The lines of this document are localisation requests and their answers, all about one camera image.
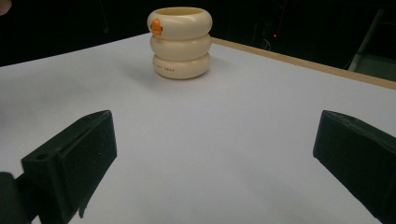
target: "table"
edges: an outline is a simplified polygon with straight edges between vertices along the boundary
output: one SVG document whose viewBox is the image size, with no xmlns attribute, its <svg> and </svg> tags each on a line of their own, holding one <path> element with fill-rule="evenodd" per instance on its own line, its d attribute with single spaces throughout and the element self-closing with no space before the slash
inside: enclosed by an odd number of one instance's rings
<svg viewBox="0 0 396 224">
<path fill-rule="evenodd" d="M 312 151 L 324 109 L 396 136 L 395 83 L 218 39 L 171 80 L 149 38 L 0 67 L 0 170 L 109 109 L 119 156 L 70 223 L 379 223 Z"/>
</svg>

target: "stacked ring cup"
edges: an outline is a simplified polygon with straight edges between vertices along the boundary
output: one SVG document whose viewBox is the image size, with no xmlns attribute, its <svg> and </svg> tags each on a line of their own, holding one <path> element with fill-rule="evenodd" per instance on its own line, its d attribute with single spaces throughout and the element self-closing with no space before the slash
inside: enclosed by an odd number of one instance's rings
<svg viewBox="0 0 396 224">
<path fill-rule="evenodd" d="M 166 7 L 148 15 L 154 70 L 163 77 L 198 77 L 210 66 L 210 14 L 198 7 Z"/>
</svg>

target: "hand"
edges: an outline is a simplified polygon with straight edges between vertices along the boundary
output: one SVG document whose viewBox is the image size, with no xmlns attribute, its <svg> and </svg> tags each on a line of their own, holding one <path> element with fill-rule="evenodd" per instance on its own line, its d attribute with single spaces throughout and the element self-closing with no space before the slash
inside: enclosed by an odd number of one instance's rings
<svg viewBox="0 0 396 224">
<path fill-rule="evenodd" d="M 3 16 L 4 14 L 8 13 L 11 6 L 12 6 L 11 0 L 0 0 L 0 16 Z"/>
</svg>

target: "table edge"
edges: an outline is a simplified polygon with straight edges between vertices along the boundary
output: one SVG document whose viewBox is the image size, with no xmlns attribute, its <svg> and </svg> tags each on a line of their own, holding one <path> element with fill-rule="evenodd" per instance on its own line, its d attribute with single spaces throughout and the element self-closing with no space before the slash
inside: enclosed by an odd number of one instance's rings
<svg viewBox="0 0 396 224">
<path fill-rule="evenodd" d="M 260 55 L 260 56 L 263 56 L 266 58 L 275 59 L 275 60 L 278 60 L 278 61 L 281 61 L 284 63 L 291 63 L 294 65 L 314 69 L 314 70 L 332 74 L 335 76 L 345 77 L 345 78 L 373 84 L 376 86 L 384 87 L 387 89 L 396 90 L 396 82 L 386 80 L 383 78 L 371 77 L 368 75 L 355 73 L 355 72 L 343 70 L 343 69 L 336 68 L 336 67 L 331 67 L 329 65 L 325 65 L 325 64 L 321 64 L 321 63 L 313 63 L 313 62 L 309 62 L 307 60 L 290 57 L 287 55 L 275 53 L 275 52 L 264 50 L 264 49 L 257 49 L 257 48 L 251 47 L 251 46 L 238 44 L 235 42 L 231 42 L 228 40 L 223 40 L 223 39 L 219 39 L 219 38 L 215 38 L 215 37 L 212 37 L 212 42 L 214 44 L 222 45 L 224 47 L 228 47 L 228 48 L 232 48 L 232 49 L 239 49 L 239 50 L 242 50 L 242 51 L 245 51 L 248 53 L 253 53 L 253 54 Z"/>
</svg>

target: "cream-colored cup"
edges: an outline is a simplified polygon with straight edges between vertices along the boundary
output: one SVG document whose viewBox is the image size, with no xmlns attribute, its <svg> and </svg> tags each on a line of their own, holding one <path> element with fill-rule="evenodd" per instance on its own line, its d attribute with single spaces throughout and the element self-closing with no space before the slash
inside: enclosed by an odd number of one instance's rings
<svg viewBox="0 0 396 224">
<path fill-rule="evenodd" d="M 212 17 L 197 7 L 166 7 L 148 15 L 153 66 L 163 77 L 198 77 L 210 67 Z"/>
</svg>

